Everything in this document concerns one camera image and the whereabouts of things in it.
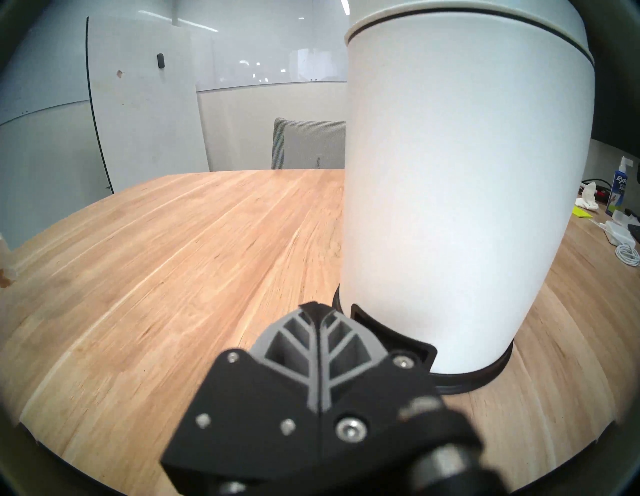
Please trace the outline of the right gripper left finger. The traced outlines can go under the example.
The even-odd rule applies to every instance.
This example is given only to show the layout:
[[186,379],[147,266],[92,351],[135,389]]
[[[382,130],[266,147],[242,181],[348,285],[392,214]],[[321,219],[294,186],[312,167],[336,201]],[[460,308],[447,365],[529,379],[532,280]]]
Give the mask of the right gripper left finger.
[[161,456],[181,495],[235,495],[318,455],[318,337],[301,305],[222,351]]

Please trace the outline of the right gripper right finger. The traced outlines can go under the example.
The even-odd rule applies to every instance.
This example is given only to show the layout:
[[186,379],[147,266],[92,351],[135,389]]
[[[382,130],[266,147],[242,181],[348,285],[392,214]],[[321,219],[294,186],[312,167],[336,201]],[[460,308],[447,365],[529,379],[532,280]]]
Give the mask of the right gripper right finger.
[[442,394],[486,385],[431,372],[434,345],[407,337],[362,309],[334,309],[319,332],[322,463],[331,494],[506,495],[482,466],[483,443]]

